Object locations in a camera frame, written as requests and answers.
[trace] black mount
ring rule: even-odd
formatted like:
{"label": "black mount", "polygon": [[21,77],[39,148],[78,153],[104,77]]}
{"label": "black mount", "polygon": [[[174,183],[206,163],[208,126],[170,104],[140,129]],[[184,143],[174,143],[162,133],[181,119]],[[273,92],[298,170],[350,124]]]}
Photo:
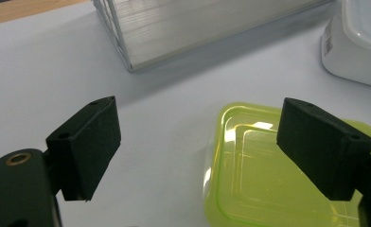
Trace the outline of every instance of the black mount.
{"label": "black mount", "polygon": [[0,227],[62,226],[55,195],[89,201],[120,146],[115,98],[93,101],[47,138],[0,158]]}
{"label": "black mount", "polygon": [[331,201],[362,193],[360,225],[371,227],[371,137],[308,102],[285,98],[277,144]]}

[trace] green plastic container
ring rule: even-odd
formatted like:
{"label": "green plastic container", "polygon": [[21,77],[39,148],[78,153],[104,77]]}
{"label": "green plastic container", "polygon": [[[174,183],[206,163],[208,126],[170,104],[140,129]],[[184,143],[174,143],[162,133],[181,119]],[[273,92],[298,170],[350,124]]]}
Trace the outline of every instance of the green plastic container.
{"label": "green plastic container", "polygon": [[[212,227],[359,227],[352,201],[329,201],[276,144],[280,109],[234,103],[217,120],[204,210]],[[346,120],[371,136],[371,127]]]}

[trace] white table surface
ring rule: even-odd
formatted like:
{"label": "white table surface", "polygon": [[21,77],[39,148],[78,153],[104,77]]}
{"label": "white table surface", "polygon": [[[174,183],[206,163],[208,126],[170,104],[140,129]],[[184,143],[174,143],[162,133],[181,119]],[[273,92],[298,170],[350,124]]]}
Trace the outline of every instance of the white table surface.
{"label": "white table surface", "polygon": [[0,24],[0,157],[46,150],[82,106],[116,96],[122,145],[90,202],[64,201],[66,227],[209,226],[203,164],[222,106],[281,107],[286,96],[371,125],[371,86],[331,75],[325,4],[129,73],[92,3]]}

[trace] plastic container lid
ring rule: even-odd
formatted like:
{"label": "plastic container lid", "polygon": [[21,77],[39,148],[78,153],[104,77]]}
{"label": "plastic container lid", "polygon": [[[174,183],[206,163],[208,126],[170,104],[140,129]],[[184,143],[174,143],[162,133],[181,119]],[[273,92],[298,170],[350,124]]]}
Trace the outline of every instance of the plastic container lid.
{"label": "plastic container lid", "polygon": [[[352,201],[329,201],[276,144],[280,109],[234,103],[217,120],[204,210],[212,227],[359,227]],[[371,136],[371,127],[346,121]]]}
{"label": "plastic container lid", "polygon": [[344,0],[342,15],[348,38],[371,50],[371,0]]}

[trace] table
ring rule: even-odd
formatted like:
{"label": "table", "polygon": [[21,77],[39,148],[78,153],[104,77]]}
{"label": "table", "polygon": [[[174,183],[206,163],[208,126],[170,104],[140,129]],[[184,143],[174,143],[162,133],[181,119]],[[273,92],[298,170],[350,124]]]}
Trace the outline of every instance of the table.
{"label": "table", "polygon": [[0,157],[46,150],[85,104],[116,96],[122,145],[90,202],[63,201],[64,226],[209,226],[203,167],[216,114],[286,96],[371,125],[371,86],[331,75],[320,41],[340,2],[129,73],[92,3],[0,24]]}

